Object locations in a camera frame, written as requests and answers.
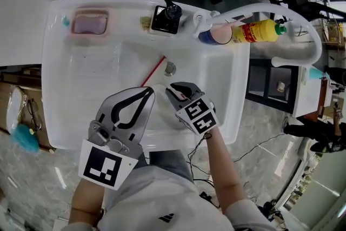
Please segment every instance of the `grey sleeve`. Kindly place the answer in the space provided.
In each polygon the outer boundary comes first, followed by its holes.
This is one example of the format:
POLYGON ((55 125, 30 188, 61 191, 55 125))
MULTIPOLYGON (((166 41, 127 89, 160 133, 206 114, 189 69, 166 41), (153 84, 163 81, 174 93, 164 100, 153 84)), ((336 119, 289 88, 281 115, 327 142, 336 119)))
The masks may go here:
POLYGON ((61 231, 93 231, 93 227, 85 222, 75 222, 66 225, 61 231))
POLYGON ((225 216, 232 223, 234 229, 250 228, 253 231, 275 231, 257 206, 251 200, 240 200, 226 209, 225 216))

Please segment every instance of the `yellow detergent bottle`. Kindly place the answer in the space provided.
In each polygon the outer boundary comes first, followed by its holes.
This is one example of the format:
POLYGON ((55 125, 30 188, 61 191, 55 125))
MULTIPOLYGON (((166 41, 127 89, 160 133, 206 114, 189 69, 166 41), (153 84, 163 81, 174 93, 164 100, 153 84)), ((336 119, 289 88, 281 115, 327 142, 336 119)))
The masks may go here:
POLYGON ((271 19, 241 26, 232 26, 232 38, 229 44, 275 42, 279 35, 286 33, 286 31, 285 26, 280 26, 271 19))

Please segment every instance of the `white table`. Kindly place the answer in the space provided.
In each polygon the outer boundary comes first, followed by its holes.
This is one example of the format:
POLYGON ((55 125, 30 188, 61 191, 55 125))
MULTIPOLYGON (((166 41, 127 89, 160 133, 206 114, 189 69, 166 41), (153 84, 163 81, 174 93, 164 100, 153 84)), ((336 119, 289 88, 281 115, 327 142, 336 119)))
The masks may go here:
MULTIPOLYGON (((321 79, 310 79, 309 69, 299 67, 298 69, 298 84, 296 101, 292 116, 299 117, 312 113, 318 109, 318 101, 320 99, 321 79)), ((324 106, 330 106, 332 89, 329 88, 329 81, 327 92, 325 96, 324 106)))
POLYGON ((52 0, 0 0, 0 67, 41 64, 52 0))

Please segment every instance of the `black cable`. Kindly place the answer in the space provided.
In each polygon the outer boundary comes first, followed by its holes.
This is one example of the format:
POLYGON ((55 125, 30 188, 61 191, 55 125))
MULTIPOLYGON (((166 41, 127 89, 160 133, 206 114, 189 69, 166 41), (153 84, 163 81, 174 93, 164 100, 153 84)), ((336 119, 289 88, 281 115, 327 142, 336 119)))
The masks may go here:
POLYGON ((254 146, 254 147, 252 148, 252 150, 250 150, 249 152, 245 153, 245 154, 244 154, 243 156, 241 156, 238 160, 234 161, 234 163, 240 161, 244 156, 246 156, 246 155, 248 155, 249 153, 251 153, 256 147, 259 147, 262 143, 268 142, 268 141, 270 141, 272 138, 277 138, 277 137, 282 136, 282 135, 285 135, 285 134, 279 134, 279 135, 277 135, 277 136, 275 136, 275 137, 271 137, 271 138, 267 139, 267 140, 264 141, 264 142, 261 142, 260 144, 257 144, 256 146, 254 146))
POLYGON ((189 164, 190 164, 190 170, 191 170, 191 176, 192 176, 192 179, 194 179, 194 171, 192 170, 192 167, 194 166, 192 164, 192 157, 196 154, 197 152, 197 148, 199 147, 199 145, 202 143, 203 140, 208 140, 209 138, 211 138, 212 135, 210 133, 205 133, 203 138, 201 138, 201 140, 198 142, 198 144, 196 145, 195 149, 193 151, 191 151, 189 154, 188 154, 188 159, 189 159, 189 164))
POLYGON ((255 203, 256 203, 257 202, 257 196, 251 197, 250 200, 253 199, 253 198, 255 199, 255 203))
POLYGON ((208 183, 209 185, 211 185, 214 188, 214 184, 212 183, 212 181, 210 181, 208 179, 194 179, 194 181, 204 181, 205 183, 208 183))
POLYGON ((301 36, 304 36, 304 35, 306 35, 306 34, 309 33, 309 32, 306 32, 306 31, 305 31, 305 33, 301 34, 301 32, 302 32, 302 27, 300 28, 299 34, 298 34, 296 37, 301 37, 301 36))
POLYGON ((327 117, 329 117, 330 115, 333 115, 333 114, 334 114, 334 112, 331 112, 331 113, 329 113, 328 115, 326 115, 326 116, 325 116, 326 118, 323 120, 323 122, 326 123, 325 121, 328 120, 327 117))
POLYGON ((323 0, 315 0, 315 2, 317 2, 317 1, 321 1, 324 4, 323 0))
POLYGON ((199 168, 198 166, 196 166, 196 165, 194 165, 194 164, 192 164, 192 166, 195 167, 195 168, 197 168, 197 169, 199 169, 201 172, 203 172, 203 173, 209 175, 209 173, 205 172, 203 169, 199 168))

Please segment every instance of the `black bottle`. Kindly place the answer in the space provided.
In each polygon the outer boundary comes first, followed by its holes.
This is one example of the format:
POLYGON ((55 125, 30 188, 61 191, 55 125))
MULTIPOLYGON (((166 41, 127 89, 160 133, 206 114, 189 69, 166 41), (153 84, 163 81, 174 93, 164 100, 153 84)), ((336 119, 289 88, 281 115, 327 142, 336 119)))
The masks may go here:
POLYGON ((177 34, 179 20, 183 14, 182 8, 171 0, 164 0, 167 7, 156 6, 152 19, 152 30, 177 34))

